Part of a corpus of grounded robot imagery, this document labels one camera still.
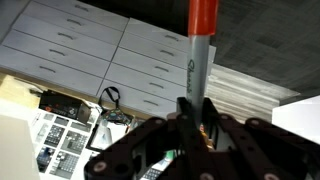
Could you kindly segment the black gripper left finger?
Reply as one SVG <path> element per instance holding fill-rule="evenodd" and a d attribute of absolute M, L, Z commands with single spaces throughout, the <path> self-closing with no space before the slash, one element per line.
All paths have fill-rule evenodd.
<path fill-rule="evenodd" d="M 101 151 L 84 166 L 85 180 L 133 180 L 162 159 L 165 152 L 181 149 L 181 173 L 200 180 L 207 172 L 204 140 L 196 128 L 191 105 L 184 98 L 177 99 L 178 116 L 164 120 L 152 117 L 129 132 L 116 143 Z"/>

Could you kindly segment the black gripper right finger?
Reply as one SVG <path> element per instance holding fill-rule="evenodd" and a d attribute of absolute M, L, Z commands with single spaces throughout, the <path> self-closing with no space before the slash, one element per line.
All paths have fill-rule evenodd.
<path fill-rule="evenodd" d="M 238 122 L 203 103 L 205 132 L 213 139 L 216 180 L 320 180 L 320 145 L 253 117 Z"/>

